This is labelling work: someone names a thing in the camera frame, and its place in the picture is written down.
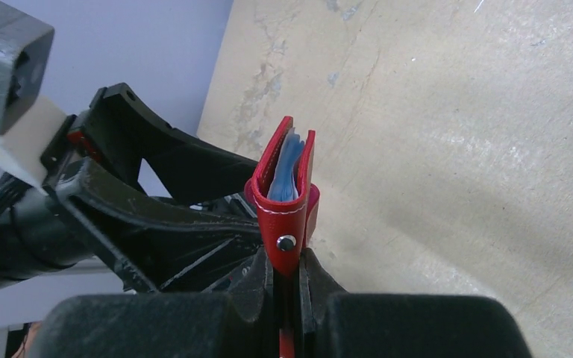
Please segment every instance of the paper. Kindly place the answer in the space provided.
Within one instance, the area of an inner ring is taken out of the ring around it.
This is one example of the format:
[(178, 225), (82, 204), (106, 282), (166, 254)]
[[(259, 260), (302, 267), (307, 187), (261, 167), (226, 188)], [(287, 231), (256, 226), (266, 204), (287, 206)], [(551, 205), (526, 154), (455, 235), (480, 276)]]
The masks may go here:
[(275, 174), (267, 194), (269, 200), (293, 201), (300, 196), (295, 187), (293, 171), (303, 150), (304, 141), (300, 140), (299, 134), (295, 134), (295, 128), (289, 129), (282, 143), (278, 164), (275, 166)]

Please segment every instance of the background object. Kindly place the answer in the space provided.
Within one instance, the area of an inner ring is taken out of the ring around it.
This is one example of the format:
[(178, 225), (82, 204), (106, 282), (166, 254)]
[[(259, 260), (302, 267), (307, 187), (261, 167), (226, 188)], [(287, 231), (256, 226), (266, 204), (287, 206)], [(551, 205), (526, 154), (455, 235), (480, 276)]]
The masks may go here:
[[(231, 0), (5, 2), (55, 27), (41, 93), (62, 110), (78, 114), (99, 87), (126, 82), (171, 125), (195, 133)], [(148, 193), (167, 195), (144, 169)], [(0, 325), (40, 320), (73, 295), (121, 291), (110, 272), (37, 277), (0, 291)]]
[(198, 135), (258, 158), (285, 115), (342, 286), (496, 297), (573, 357), (573, 1), (236, 0)]

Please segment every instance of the beige table surface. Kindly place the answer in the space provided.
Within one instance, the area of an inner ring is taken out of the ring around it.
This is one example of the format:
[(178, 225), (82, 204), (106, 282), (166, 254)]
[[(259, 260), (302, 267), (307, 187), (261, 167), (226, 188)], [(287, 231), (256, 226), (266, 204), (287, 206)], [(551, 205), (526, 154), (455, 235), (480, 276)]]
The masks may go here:
[(235, 0), (198, 135), (258, 158), (285, 115), (342, 285), (489, 295), (573, 357), (573, 1)]

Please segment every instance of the black cylinder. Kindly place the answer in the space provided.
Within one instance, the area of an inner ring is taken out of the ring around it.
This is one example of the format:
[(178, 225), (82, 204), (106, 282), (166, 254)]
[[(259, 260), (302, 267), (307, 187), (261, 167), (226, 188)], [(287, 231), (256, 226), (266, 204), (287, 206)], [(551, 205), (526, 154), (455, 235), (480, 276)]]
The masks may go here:
[(0, 288), (91, 257), (47, 208), (52, 200), (29, 189), (0, 217)]

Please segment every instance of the wallet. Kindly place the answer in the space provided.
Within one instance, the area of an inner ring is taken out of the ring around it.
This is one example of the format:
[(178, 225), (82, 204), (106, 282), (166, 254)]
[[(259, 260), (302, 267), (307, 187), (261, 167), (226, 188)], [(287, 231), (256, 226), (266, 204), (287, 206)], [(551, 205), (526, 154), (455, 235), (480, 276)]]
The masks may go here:
[[(284, 117), (245, 185), (245, 196), (256, 207), (267, 257), (274, 270), (286, 277), (292, 277), (298, 268), (301, 250), (307, 247), (315, 230), (319, 203), (319, 189), (310, 181), (315, 131), (308, 131), (304, 148), (293, 169), (297, 198), (289, 201), (267, 198), (282, 145), (287, 134), (292, 133), (292, 128), (293, 117)], [(289, 244), (280, 245), (282, 240), (289, 240)]]

